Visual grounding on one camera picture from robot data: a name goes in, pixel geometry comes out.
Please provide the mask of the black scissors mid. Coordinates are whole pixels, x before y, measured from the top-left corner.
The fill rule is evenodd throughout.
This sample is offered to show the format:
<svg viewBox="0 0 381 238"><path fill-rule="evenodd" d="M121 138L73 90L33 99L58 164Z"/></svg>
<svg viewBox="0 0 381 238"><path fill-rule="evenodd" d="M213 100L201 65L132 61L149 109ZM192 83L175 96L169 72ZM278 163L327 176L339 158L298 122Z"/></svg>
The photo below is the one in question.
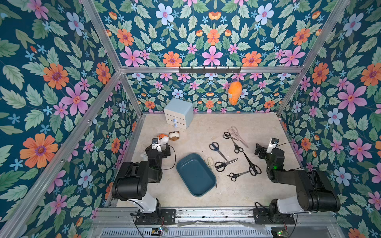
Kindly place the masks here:
<svg viewBox="0 0 381 238"><path fill-rule="evenodd" d="M234 152L236 154L244 152L243 148L238 146L234 139L232 139L232 141L233 141L233 144L234 144Z"/></svg>

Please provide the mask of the cream kitchen shears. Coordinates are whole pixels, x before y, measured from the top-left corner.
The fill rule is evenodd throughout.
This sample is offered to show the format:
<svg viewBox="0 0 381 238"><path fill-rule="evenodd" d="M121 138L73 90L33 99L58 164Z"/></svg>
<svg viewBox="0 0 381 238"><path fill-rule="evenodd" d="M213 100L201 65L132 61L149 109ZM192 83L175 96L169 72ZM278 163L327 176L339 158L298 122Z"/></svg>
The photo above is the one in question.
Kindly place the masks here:
<svg viewBox="0 0 381 238"><path fill-rule="evenodd" d="M213 160L212 157L208 157L208 158L207 158L207 165L208 165L208 167L209 167L211 170L213 170L213 167L214 167L214 160Z"/></svg>

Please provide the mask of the teal plastic storage box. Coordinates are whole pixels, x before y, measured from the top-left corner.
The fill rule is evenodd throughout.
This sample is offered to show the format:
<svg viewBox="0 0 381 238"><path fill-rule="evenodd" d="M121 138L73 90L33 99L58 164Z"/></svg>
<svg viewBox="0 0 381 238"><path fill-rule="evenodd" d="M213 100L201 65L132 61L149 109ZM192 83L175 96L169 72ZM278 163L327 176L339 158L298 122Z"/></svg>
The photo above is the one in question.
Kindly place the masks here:
<svg viewBox="0 0 381 238"><path fill-rule="evenodd" d="M201 197L216 186L216 176L199 154L192 153L176 165L177 172L195 197Z"/></svg>

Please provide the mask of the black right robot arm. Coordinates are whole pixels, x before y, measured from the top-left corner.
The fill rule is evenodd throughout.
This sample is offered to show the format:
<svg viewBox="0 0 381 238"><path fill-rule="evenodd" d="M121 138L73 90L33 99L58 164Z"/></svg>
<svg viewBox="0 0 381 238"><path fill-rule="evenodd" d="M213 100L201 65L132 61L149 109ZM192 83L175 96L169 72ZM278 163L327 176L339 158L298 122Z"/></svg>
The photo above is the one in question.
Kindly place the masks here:
<svg viewBox="0 0 381 238"><path fill-rule="evenodd" d="M284 151L276 144L267 148L256 144L255 155L267 164L267 176L273 183L293 185L296 195L274 199L269 205L269 214L298 214L304 212L338 212L340 200L326 175L321 171L285 170Z"/></svg>

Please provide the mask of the black scissors silver blades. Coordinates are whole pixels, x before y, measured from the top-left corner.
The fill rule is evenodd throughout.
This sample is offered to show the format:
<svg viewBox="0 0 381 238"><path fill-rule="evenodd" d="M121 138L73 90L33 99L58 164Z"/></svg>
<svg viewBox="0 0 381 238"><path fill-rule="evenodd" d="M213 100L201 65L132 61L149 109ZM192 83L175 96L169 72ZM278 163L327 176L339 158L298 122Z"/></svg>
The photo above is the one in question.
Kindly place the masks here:
<svg viewBox="0 0 381 238"><path fill-rule="evenodd" d="M236 162L238 160L239 159L236 158L236 159L233 159L233 160L230 160L230 161L227 161L227 162L216 162L214 164L214 167L216 168L216 170L218 172L223 172L228 165L230 165L230 164L232 164L232 163L234 163L234 162Z"/></svg>

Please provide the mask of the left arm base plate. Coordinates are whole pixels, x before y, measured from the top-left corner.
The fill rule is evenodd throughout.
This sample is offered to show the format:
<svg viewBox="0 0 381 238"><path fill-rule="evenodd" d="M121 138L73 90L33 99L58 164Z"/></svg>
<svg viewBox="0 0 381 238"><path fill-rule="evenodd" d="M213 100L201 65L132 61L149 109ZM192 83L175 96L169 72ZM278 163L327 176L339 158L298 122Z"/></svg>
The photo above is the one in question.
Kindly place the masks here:
<svg viewBox="0 0 381 238"><path fill-rule="evenodd" d="M153 213L138 212L134 221L137 225L173 225L176 219L176 209L158 209Z"/></svg>

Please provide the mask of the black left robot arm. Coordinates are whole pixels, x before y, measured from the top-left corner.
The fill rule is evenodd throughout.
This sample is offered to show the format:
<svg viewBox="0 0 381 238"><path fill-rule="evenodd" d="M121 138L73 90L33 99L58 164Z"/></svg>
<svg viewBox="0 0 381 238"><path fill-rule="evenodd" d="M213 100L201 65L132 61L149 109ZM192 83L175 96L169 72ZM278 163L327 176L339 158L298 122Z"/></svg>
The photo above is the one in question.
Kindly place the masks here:
<svg viewBox="0 0 381 238"><path fill-rule="evenodd" d="M170 145L152 146L145 150L147 160L124 162L116 175L111 189L113 199L128 201L143 214L161 214L161 205L157 198L148 193L148 184L162 180L162 162L171 155Z"/></svg>

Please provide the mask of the blue black handled scissors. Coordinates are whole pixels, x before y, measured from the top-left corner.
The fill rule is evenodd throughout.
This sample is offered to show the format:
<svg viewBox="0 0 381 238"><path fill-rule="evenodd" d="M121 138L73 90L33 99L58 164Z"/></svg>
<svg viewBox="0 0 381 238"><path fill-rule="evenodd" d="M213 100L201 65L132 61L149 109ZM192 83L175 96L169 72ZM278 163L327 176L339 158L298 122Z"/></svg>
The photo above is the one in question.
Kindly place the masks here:
<svg viewBox="0 0 381 238"><path fill-rule="evenodd" d="M228 161L227 158L224 156L224 154L219 149L219 144L217 142L212 142L209 145L210 150L218 152L218 154L225 160Z"/></svg>

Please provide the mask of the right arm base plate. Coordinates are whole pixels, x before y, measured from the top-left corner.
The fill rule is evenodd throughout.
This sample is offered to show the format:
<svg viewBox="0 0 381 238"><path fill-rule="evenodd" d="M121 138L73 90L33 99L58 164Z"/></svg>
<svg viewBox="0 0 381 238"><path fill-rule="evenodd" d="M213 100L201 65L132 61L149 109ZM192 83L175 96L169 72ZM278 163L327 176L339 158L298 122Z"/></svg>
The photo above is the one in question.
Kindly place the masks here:
<svg viewBox="0 0 381 238"><path fill-rule="evenodd" d="M257 225L295 225L292 214L273 214L264 208L254 208L253 216Z"/></svg>

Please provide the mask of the pink handled scissors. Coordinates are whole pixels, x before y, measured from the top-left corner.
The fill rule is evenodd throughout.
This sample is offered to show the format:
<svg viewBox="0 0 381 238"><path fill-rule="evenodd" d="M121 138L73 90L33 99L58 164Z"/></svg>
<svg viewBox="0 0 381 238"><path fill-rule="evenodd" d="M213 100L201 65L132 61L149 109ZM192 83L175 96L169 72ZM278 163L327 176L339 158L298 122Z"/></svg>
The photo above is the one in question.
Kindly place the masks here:
<svg viewBox="0 0 381 238"><path fill-rule="evenodd" d="M228 129L228 132L229 132L234 138L236 138L238 141L240 141L241 143L243 143L247 148L249 147L249 145L247 144L247 142L240 136L239 131L238 131L238 129L237 129L235 126L231 126L231 127Z"/></svg>

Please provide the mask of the small black scissors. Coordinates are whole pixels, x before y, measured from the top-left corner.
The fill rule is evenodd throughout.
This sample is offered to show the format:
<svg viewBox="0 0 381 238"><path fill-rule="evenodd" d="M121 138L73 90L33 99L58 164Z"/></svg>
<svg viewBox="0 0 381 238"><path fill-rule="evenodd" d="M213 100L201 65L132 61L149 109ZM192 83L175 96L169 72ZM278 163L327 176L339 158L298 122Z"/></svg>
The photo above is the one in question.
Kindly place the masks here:
<svg viewBox="0 0 381 238"><path fill-rule="evenodd" d="M236 181L238 177L243 176L243 175L248 174L248 173L250 173L250 172L249 172L249 171L246 171L246 172L237 173L237 174L235 174L235 173L230 173L230 174L228 175L228 177L230 178L231 181Z"/></svg>

